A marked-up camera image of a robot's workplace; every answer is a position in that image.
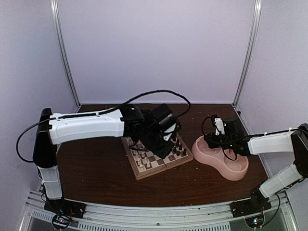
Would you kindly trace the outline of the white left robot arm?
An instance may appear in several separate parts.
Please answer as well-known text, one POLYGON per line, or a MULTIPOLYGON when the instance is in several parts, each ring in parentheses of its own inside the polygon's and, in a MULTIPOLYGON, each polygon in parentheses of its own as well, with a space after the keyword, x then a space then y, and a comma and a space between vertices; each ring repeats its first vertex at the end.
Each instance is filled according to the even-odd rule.
POLYGON ((123 104, 107 110, 74 114, 44 109, 36 133, 33 162, 41 173, 51 207, 59 214, 69 210, 69 202, 63 198, 57 165, 58 145, 97 137, 130 137, 164 159, 174 146, 171 139, 180 129, 178 116, 165 103, 153 110, 123 104))

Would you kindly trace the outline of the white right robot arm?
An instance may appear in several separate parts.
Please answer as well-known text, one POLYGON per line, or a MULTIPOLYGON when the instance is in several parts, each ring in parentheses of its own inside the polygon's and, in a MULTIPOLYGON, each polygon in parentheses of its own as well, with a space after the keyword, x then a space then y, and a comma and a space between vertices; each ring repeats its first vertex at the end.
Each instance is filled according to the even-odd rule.
POLYGON ((213 132, 202 130, 203 138, 210 149, 220 148, 223 153, 232 151, 233 161, 238 156, 259 156, 267 168, 273 166, 273 159, 280 163, 270 178, 251 191, 247 209, 257 212, 274 194, 303 181, 308 177, 308 125, 259 134, 246 134, 239 118, 222 119, 217 115, 207 116, 213 132))

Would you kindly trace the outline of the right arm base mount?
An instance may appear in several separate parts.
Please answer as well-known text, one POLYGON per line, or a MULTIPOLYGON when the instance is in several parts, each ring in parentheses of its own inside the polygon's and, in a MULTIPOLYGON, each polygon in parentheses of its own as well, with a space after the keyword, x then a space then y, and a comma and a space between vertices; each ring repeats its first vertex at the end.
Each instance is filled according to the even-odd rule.
POLYGON ((251 198, 230 203, 230 209, 234 218, 261 213, 271 208, 270 202, 265 201, 259 204, 251 198))

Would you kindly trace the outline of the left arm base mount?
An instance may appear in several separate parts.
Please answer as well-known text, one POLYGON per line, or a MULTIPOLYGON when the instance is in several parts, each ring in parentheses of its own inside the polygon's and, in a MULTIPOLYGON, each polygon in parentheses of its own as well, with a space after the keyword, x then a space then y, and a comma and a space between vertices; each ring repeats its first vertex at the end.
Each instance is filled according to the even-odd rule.
POLYGON ((44 209, 72 218, 83 218, 86 204, 69 200, 48 200, 44 209))

